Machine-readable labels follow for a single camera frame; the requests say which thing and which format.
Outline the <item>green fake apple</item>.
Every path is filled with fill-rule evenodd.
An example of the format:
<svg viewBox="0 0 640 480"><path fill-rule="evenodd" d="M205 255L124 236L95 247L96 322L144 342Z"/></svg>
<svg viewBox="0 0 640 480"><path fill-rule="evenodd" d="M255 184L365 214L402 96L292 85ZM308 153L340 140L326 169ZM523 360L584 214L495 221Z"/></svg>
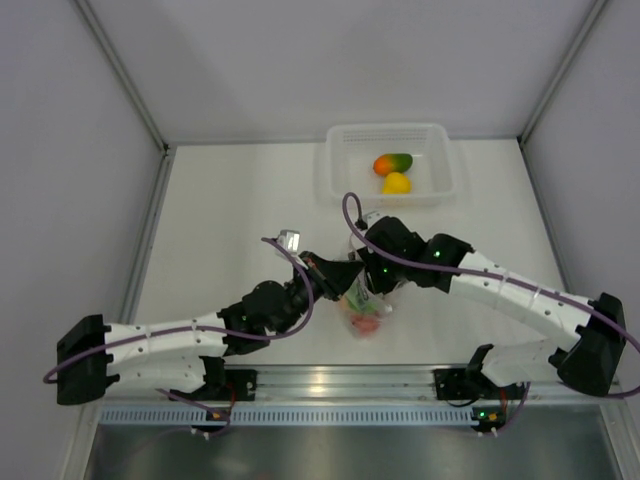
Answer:
<svg viewBox="0 0 640 480"><path fill-rule="evenodd" d="M348 307L359 314L381 315L387 312L386 303L359 282L354 282L345 293Z"/></svg>

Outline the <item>clear zip top bag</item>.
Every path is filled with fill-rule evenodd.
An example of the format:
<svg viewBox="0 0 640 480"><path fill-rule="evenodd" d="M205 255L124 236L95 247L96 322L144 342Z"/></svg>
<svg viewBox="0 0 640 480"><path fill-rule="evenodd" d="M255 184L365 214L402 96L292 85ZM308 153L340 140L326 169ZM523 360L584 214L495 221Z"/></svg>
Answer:
<svg viewBox="0 0 640 480"><path fill-rule="evenodd" d="M379 334L397 309L395 292L374 293L369 275L362 269L337 303L344 324L356 339L371 339Z"/></svg>

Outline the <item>yellow fake pepper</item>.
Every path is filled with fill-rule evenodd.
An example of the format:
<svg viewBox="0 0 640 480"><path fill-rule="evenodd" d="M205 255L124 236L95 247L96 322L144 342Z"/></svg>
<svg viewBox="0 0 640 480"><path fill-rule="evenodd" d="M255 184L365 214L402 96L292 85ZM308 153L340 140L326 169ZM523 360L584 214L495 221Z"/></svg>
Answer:
<svg viewBox="0 0 640 480"><path fill-rule="evenodd" d="M382 193L385 195L404 195L412 191L411 180L399 172L391 172L385 176Z"/></svg>

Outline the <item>orange green fake mango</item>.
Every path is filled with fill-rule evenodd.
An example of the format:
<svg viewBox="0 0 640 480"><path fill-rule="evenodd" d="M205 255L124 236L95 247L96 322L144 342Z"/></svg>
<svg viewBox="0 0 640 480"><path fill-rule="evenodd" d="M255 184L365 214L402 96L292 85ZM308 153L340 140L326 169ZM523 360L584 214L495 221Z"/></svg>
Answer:
<svg viewBox="0 0 640 480"><path fill-rule="evenodd" d="M378 157L373 163L373 171L385 177L391 172L405 173L413 165L413 156L408 153L387 153Z"/></svg>

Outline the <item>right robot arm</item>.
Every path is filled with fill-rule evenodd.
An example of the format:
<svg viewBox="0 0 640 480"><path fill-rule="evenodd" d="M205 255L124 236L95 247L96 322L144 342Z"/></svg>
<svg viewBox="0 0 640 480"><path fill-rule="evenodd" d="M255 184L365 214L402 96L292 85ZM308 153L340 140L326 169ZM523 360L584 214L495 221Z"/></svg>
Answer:
<svg viewBox="0 0 640 480"><path fill-rule="evenodd" d="M370 287L387 293L404 283L435 288L490 307L536 331L541 340L478 347L467 365L468 388L480 397L519 382L560 381L606 397L626 339L624 309L615 296L590 299L513 274L470 244L439 233L425 240L396 217L358 221Z"/></svg>

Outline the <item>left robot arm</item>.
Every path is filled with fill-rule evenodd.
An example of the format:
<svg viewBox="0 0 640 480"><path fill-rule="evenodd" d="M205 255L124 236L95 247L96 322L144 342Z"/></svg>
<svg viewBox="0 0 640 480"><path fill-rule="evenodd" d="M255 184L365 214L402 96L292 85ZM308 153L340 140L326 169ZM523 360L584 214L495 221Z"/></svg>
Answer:
<svg viewBox="0 0 640 480"><path fill-rule="evenodd" d="M358 260L304 252L289 281L263 281L239 302L201 317L124 325L108 324L100 314L86 316L57 342L57 364L45 380L55 385L63 406L146 389L215 399L227 383L225 358L294 335L318 300L340 300L363 268Z"/></svg>

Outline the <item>white plastic basket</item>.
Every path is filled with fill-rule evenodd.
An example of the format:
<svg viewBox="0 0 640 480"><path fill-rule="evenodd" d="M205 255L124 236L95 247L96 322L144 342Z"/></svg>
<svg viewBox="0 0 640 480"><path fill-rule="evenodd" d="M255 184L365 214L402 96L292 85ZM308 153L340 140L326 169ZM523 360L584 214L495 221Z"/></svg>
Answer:
<svg viewBox="0 0 640 480"><path fill-rule="evenodd" d="M435 206L456 196L456 158L435 123L348 124L326 136L325 171L331 197L348 192L364 206Z"/></svg>

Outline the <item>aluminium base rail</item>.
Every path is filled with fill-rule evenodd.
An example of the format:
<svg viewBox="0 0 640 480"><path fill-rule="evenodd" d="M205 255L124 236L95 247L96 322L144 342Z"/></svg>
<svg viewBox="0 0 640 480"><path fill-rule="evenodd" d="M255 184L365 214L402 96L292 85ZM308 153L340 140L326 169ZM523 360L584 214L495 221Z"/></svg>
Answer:
<svg viewBox="0 0 640 480"><path fill-rule="evenodd" d="M423 403L462 370L450 365L228 365L253 370L258 400L273 402Z"/></svg>

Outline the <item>aluminium frame rail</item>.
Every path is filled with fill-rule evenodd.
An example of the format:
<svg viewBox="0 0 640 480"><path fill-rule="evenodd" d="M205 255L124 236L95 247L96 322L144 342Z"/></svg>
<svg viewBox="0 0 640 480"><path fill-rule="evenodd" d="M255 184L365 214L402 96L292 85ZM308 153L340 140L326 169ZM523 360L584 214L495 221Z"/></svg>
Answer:
<svg viewBox="0 0 640 480"><path fill-rule="evenodd" d="M106 31L93 5L87 0L73 0L71 2L77 10L80 19L87 27L91 37L103 55L107 65L114 74L121 90L127 97L135 114L143 124L146 133L151 138L152 143L162 154L170 150L169 143L161 133L157 122L154 120L147 103L143 99L139 88L130 75L121 55L117 51L110 35Z"/></svg>

